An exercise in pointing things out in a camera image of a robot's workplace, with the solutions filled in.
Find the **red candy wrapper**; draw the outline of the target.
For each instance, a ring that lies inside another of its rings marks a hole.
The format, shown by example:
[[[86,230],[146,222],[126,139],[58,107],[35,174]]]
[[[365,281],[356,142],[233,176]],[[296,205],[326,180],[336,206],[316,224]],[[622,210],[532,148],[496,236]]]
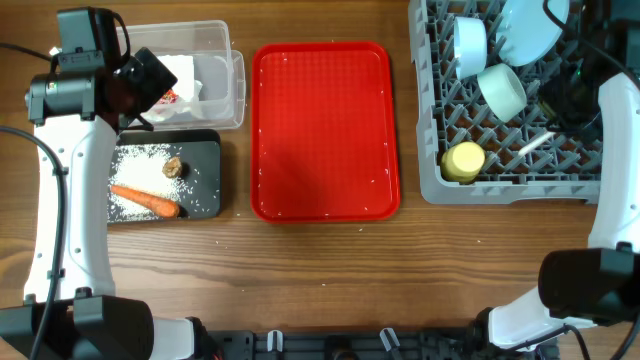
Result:
[[[174,104],[178,101],[179,95],[172,89],[168,90],[157,102],[158,105]]]

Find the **white spoon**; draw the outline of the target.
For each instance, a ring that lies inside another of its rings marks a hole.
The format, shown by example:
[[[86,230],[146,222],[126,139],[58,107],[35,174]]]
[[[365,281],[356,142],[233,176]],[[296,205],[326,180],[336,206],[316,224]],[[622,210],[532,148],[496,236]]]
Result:
[[[531,153],[533,150],[544,144],[547,140],[553,138],[555,135],[554,132],[545,130],[544,132],[536,135],[532,140],[530,140],[525,146],[523,146],[519,151],[518,155],[521,157],[526,156]]]

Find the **white napkin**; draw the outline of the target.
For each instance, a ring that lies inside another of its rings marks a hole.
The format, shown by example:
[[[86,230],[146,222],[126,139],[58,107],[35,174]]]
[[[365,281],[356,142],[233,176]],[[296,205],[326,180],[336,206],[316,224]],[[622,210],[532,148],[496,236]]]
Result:
[[[171,88],[179,99],[174,104],[156,104],[142,116],[151,123],[165,122],[170,118],[190,111],[190,103],[198,99],[203,87],[195,77],[194,57],[189,55],[161,55],[159,61],[177,78]]]

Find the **mint green bowl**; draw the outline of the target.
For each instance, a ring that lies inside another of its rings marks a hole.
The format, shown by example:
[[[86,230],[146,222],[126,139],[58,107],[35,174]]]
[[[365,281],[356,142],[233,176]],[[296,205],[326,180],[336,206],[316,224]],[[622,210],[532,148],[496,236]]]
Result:
[[[486,68],[477,82],[490,110],[501,122],[508,122],[527,105],[527,96],[516,73],[505,64]]]

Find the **light blue plate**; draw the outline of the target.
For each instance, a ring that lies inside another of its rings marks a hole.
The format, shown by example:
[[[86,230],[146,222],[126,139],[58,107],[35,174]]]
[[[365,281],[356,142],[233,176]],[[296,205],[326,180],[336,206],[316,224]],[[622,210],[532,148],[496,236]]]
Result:
[[[544,0],[507,0],[496,41],[505,42],[499,51],[511,66],[528,65],[542,58],[555,45],[562,29],[544,12]]]

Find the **brown food scrap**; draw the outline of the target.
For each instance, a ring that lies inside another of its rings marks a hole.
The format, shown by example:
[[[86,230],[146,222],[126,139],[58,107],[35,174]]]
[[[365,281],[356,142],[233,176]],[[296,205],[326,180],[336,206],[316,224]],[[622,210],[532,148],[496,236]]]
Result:
[[[162,167],[162,173],[169,179],[179,178],[183,172],[183,162],[179,156],[171,157]]]

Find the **light blue bowl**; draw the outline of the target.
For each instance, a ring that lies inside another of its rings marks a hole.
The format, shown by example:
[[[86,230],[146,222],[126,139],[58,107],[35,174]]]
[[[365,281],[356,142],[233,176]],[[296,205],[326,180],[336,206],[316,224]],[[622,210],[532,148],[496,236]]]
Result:
[[[487,62],[487,35],[477,18],[456,17],[454,22],[456,77],[463,80],[482,72]]]

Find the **yellow plastic cup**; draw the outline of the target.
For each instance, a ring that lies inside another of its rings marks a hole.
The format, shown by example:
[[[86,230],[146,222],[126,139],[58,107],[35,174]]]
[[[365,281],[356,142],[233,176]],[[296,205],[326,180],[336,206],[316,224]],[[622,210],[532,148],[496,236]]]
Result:
[[[486,161],[484,149],[474,142],[461,142],[441,158],[442,177],[451,182],[471,183]]]

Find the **orange food piece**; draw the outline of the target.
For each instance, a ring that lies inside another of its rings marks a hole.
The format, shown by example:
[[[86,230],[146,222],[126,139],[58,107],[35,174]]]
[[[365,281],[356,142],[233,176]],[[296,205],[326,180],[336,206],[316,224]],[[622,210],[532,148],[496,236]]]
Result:
[[[180,214],[180,206],[173,200],[120,185],[112,185],[110,190],[113,194],[150,210],[156,216],[162,218],[177,218]]]

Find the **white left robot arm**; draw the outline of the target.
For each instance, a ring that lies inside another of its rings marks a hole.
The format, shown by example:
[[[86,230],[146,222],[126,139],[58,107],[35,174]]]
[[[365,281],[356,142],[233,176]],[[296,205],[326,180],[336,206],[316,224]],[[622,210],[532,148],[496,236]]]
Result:
[[[39,154],[34,258],[23,302],[1,312],[1,336],[30,359],[216,359],[194,317],[163,319],[118,297],[107,246],[108,177],[118,135],[176,83],[148,49],[133,50],[121,16],[57,14],[60,51],[25,102]]]

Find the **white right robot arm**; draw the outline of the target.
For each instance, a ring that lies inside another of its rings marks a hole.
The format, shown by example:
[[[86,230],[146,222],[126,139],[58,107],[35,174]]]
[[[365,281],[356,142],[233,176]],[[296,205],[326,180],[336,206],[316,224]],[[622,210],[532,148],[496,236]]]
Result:
[[[548,129],[602,139],[598,208],[587,247],[549,253],[537,287],[481,313],[469,345],[520,353],[569,331],[629,322],[620,359],[639,333],[639,4],[588,1],[580,30],[546,4],[541,11],[585,52],[581,66],[541,87],[538,103]]]

